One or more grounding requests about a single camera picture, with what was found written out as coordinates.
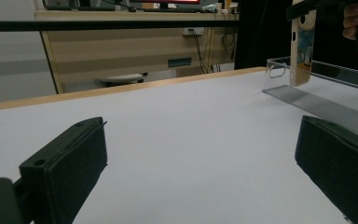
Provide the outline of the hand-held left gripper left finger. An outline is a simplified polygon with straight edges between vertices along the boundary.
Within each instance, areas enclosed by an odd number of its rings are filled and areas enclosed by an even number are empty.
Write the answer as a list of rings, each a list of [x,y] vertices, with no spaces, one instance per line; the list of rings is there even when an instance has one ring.
[[[101,117],[74,124],[20,165],[35,224],[72,224],[107,166]]]

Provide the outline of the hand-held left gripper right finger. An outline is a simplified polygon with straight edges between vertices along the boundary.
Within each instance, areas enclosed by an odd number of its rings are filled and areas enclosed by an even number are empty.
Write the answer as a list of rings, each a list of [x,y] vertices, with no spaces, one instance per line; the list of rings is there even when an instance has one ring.
[[[301,120],[295,160],[352,223],[358,224],[358,134],[333,122]]]

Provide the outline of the beige phone case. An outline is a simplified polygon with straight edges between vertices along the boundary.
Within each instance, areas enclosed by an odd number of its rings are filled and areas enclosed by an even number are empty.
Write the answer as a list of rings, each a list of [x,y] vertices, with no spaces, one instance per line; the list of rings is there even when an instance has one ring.
[[[315,10],[291,19],[290,85],[293,87],[310,80],[315,22]]]

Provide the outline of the clear plastic tray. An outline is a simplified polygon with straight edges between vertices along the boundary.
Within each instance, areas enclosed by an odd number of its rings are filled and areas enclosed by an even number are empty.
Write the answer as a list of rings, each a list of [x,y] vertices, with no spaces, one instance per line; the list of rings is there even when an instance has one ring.
[[[295,85],[288,57],[267,60],[263,92],[358,134],[358,70],[312,62],[309,80]]]

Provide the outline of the black curtain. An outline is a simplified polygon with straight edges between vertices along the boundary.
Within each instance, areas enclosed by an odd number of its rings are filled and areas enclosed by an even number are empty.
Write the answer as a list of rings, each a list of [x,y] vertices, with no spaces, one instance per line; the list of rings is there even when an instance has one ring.
[[[286,9],[293,0],[240,0],[235,67],[264,66],[271,58],[288,56],[291,49],[291,22]],[[313,58],[324,63],[358,70],[358,51],[342,35],[341,22],[316,23]]]

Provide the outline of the white chair base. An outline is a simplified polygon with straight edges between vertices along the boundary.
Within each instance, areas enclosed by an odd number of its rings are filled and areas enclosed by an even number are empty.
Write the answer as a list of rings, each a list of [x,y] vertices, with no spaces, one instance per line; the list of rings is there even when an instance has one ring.
[[[143,81],[144,81],[144,76],[141,74],[129,74],[129,75],[122,75],[122,76],[101,78],[101,82],[107,87],[142,83]]]

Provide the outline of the white cabinet panel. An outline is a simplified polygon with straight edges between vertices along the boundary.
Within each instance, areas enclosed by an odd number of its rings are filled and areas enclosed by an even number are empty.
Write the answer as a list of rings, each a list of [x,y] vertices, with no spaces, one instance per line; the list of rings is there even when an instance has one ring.
[[[0,21],[33,21],[42,7],[42,0],[0,0]],[[41,35],[0,32],[0,103],[55,92]]]

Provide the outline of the white table sheet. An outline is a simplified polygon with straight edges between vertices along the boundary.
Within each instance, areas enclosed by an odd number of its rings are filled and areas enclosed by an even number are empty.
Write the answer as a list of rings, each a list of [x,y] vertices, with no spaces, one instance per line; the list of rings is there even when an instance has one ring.
[[[264,84],[256,72],[0,110],[0,223],[34,223],[20,165],[101,117],[107,166],[72,224],[352,224],[295,160],[302,118],[321,118]]]

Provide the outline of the wooden desk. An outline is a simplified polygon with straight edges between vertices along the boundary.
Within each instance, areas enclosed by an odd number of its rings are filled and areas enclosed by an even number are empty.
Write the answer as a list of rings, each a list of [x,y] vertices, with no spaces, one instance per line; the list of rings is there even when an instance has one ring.
[[[213,13],[90,12],[39,10],[37,21],[238,21]],[[210,73],[232,63],[236,27],[204,27],[203,35],[184,28],[43,31],[49,65],[59,93],[73,84],[103,77],[174,70],[179,77]]]

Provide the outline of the computer monitor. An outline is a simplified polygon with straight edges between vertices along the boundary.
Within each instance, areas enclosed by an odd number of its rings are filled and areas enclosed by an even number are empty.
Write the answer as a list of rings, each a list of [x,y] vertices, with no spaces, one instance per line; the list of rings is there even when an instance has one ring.
[[[199,5],[200,0],[130,0],[131,3],[159,4],[162,8],[168,8],[169,4]]]

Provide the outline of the dark keyboard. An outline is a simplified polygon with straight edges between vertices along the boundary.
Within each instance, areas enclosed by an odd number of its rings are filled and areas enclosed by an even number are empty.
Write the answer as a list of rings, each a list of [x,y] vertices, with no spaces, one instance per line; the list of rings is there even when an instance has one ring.
[[[46,10],[69,10],[69,11],[115,11],[110,7],[70,7],[70,6],[45,6]]]

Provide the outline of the white wall socket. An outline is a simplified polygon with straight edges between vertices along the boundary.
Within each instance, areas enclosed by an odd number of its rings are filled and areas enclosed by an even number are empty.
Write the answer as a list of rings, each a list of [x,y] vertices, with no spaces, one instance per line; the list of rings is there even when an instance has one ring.
[[[204,27],[184,28],[182,35],[203,35]]]

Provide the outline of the black horizontal frame bar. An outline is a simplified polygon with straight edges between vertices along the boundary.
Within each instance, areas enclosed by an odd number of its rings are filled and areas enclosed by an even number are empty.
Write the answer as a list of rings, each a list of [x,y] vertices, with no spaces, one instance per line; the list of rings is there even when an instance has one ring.
[[[236,27],[239,21],[0,21],[0,32]]]

